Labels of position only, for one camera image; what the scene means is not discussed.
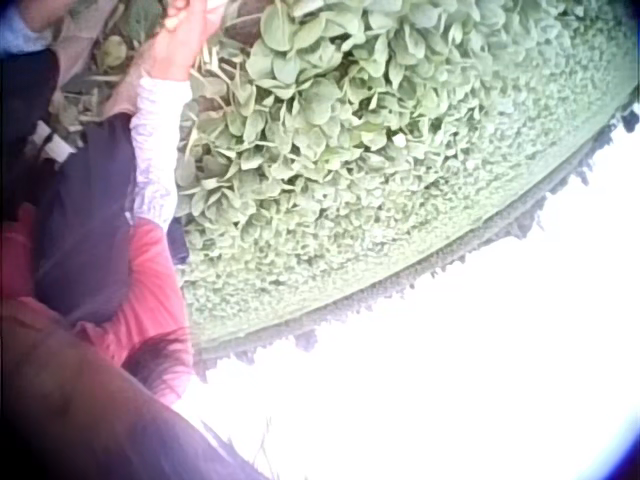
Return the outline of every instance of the woman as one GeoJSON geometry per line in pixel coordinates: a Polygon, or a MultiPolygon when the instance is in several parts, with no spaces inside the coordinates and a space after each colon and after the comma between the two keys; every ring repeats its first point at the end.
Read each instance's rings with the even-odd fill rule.
{"type": "MultiPolygon", "coordinates": [[[[24,169],[8,154],[17,155],[46,108],[42,82],[50,97],[92,43],[39,50],[39,32],[55,18],[45,8],[52,3],[58,12],[70,4],[21,1],[11,13],[19,35],[0,41],[3,117],[22,106],[20,128],[3,128],[3,170],[15,167],[7,168],[14,180],[24,169]],[[20,83],[33,83],[32,95],[20,83]]],[[[110,10],[105,5],[95,7],[100,22],[97,15],[88,21],[100,23],[94,33],[110,10]]],[[[163,405],[179,396],[190,369],[149,374],[141,360],[155,349],[190,365],[190,348],[175,337],[186,318],[165,231],[177,198],[173,169],[180,112],[191,97],[189,70],[222,11],[207,11],[205,0],[178,0],[168,13],[107,106],[108,118],[87,129],[86,146],[56,173],[37,208],[23,203],[10,212],[17,221],[3,225],[3,432],[15,437],[5,453],[16,450],[3,458],[20,463],[26,448],[55,478],[263,478],[219,438],[212,446],[163,405]]],[[[21,468],[32,466],[30,458],[21,468]]]]}
{"type": "MultiPolygon", "coordinates": [[[[68,0],[59,0],[51,8],[60,12],[60,4],[70,6],[68,0]]],[[[14,64],[9,66],[22,77],[30,71],[29,78],[57,76],[58,83],[64,81],[86,58],[114,4],[101,0],[71,28],[67,25],[55,53],[40,50],[31,57],[10,57],[14,64]]],[[[3,241],[3,297],[35,296],[61,314],[76,336],[167,404],[180,397],[192,371],[184,301],[165,236],[177,200],[173,170],[179,121],[191,98],[189,70],[218,28],[222,11],[206,11],[202,1],[172,6],[165,28],[143,48],[108,102],[106,120],[86,130],[86,147],[65,162],[38,209],[20,206],[19,222],[5,229],[3,241]],[[16,235],[20,238],[12,249],[16,235]],[[29,266],[32,238],[34,265],[29,266]],[[22,247],[27,247],[24,260],[15,253],[22,247]],[[30,272],[35,272],[33,281],[30,272]]],[[[7,13],[14,25],[5,21],[9,28],[4,31],[18,32],[18,39],[28,41],[15,45],[19,42],[9,39],[0,47],[9,44],[23,54],[29,43],[40,47],[39,37],[53,15],[34,0],[23,0],[7,13]]],[[[9,81],[16,77],[10,74],[11,68],[3,68],[9,81]]],[[[13,98],[25,98],[20,83],[13,98]]],[[[51,88],[45,89],[48,95],[38,85],[33,90],[37,95],[26,96],[22,104],[41,98],[46,101],[40,101],[40,108],[46,105],[51,88]]],[[[25,109],[14,110],[20,116],[25,109]]],[[[30,116],[31,123],[37,119],[30,116]]],[[[18,133],[24,136],[25,130],[18,133]]],[[[3,143],[24,147],[23,138],[13,136],[17,141],[3,143]]]]}

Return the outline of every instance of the green leafy plant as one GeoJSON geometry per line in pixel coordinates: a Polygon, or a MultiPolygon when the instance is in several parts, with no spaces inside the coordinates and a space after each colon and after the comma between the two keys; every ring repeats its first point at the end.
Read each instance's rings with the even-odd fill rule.
{"type": "MultiPolygon", "coordinates": [[[[179,274],[197,345],[437,251],[548,174],[637,85],[635,25],[617,0],[260,5],[229,5],[183,116],[176,215],[191,262],[179,274]]],[[[157,14],[125,17],[130,38],[157,14]]]]}

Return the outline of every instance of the pink shirt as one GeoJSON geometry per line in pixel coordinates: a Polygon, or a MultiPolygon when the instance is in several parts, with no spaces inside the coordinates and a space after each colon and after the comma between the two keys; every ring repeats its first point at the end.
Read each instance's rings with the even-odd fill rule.
{"type": "MultiPolygon", "coordinates": [[[[2,226],[0,290],[3,299],[33,302],[32,238],[35,209],[23,205],[17,223],[2,226]]],[[[131,231],[131,286],[129,295],[113,320],[94,325],[81,322],[74,328],[79,338],[95,346],[118,367],[135,347],[155,335],[186,329],[187,316],[182,292],[174,272],[162,227],[139,218],[131,231]]],[[[185,355],[192,363],[193,352],[185,355]]],[[[186,388],[189,375],[172,378],[178,395],[162,398],[174,403],[186,388]]]]}

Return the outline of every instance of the green leaf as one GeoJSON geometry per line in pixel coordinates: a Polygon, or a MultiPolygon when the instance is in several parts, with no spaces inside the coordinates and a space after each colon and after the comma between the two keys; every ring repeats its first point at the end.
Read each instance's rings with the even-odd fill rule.
{"type": "Polygon", "coordinates": [[[341,96],[342,93],[336,83],[326,78],[314,79],[309,88],[303,93],[305,100],[319,99],[329,103],[333,103],[341,96]]]}
{"type": "Polygon", "coordinates": [[[404,24],[404,38],[409,53],[418,59],[424,57],[426,49],[424,38],[408,23],[404,24]]]}
{"type": "Polygon", "coordinates": [[[291,50],[294,31],[295,25],[284,3],[267,7],[260,20],[260,33],[270,48],[278,52],[291,50]]]}
{"type": "Polygon", "coordinates": [[[162,20],[164,12],[157,0],[132,0],[128,2],[124,28],[128,37],[138,43],[151,38],[162,20]]]}
{"type": "Polygon", "coordinates": [[[229,183],[223,182],[219,178],[203,178],[202,180],[200,180],[200,185],[204,190],[213,190],[214,188],[229,185],[229,183]]]}
{"type": "Polygon", "coordinates": [[[285,155],[281,155],[280,159],[269,167],[271,176],[278,180],[287,180],[296,174],[291,166],[291,161],[285,155]]]}
{"type": "Polygon", "coordinates": [[[258,168],[264,162],[264,155],[261,155],[257,151],[245,150],[240,154],[240,168],[242,170],[251,170],[258,168]]]}
{"type": "Polygon", "coordinates": [[[229,131],[236,137],[241,137],[245,131],[247,118],[235,111],[227,113],[225,118],[227,120],[227,127],[229,128],[229,131]]]}
{"type": "Polygon", "coordinates": [[[372,0],[366,9],[372,12],[395,13],[402,9],[402,0],[372,0]]]}
{"type": "Polygon", "coordinates": [[[293,37],[293,48],[300,50],[314,44],[320,38],[326,24],[324,16],[318,16],[302,25],[293,37]]]}
{"type": "Polygon", "coordinates": [[[409,10],[409,19],[420,28],[431,28],[438,23],[440,8],[422,3],[414,3],[409,10]]]}
{"type": "Polygon", "coordinates": [[[376,132],[362,132],[362,142],[372,151],[379,150],[387,144],[387,134],[383,129],[376,132]]]}
{"type": "Polygon", "coordinates": [[[367,18],[373,30],[386,31],[398,25],[398,19],[381,12],[368,12],[367,18]]]}
{"type": "Polygon", "coordinates": [[[176,211],[174,217],[182,217],[191,213],[191,199],[185,195],[178,195],[178,203],[176,204],[176,211]]]}
{"type": "Polygon", "coordinates": [[[207,191],[200,190],[191,199],[191,214],[197,217],[204,211],[205,202],[207,200],[207,191]]]}
{"type": "Polygon", "coordinates": [[[176,161],[176,183],[188,187],[196,181],[196,164],[191,156],[178,154],[176,161]]]}
{"type": "Polygon", "coordinates": [[[267,122],[267,115],[264,112],[253,112],[247,118],[247,124],[244,128],[243,140],[246,143],[255,142],[260,138],[260,133],[267,122]]]}
{"type": "Polygon", "coordinates": [[[389,81],[394,90],[398,89],[400,81],[404,78],[405,66],[400,65],[395,58],[389,62],[389,81]]]}
{"type": "Polygon", "coordinates": [[[327,28],[335,27],[336,25],[339,27],[338,35],[343,33],[349,33],[351,35],[355,35],[360,30],[360,24],[362,23],[362,18],[360,15],[357,15],[348,10],[338,10],[335,12],[323,12],[320,14],[321,17],[324,17],[327,21],[325,25],[325,33],[324,36],[335,36],[335,35],[327,35],[327,28]]]}
{"type": "Polygon", "coordinates": [[[449,29],[449,45],[458,45],[462,41],[462,24],[456,22],[449,29]]]}
{"type": "Polygon", "coordinates": [[[300,71],[300,59],[297,55],[276,55],[273,58],[273,73],[282,83],[291,85],[296,83],[300,71]]]}
{"type": "Polygon", "coordinates": [[[251,55],[245,64],[247,72],[254,80],[271,78],[273,70],[273,51],[259,39],[251,48],[251,55]]]}
{"type": "Polygon", "coordinates": [[[198,97],[223,97],[227,94],[227,84],[218,77],[203,77],[192,71],[189,77],[191,92],[194,98],[198,97]]]}

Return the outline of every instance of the overexposed sky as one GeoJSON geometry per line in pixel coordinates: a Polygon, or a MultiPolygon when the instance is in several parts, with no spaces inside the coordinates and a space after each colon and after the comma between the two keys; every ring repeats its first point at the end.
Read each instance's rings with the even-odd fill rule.
{"type": "Polygon", "coordinates": [[[224,360],[178,410],[281,480],[597,478],[640,430],[640,130],[524,241],[404,297],[224,360]]]}

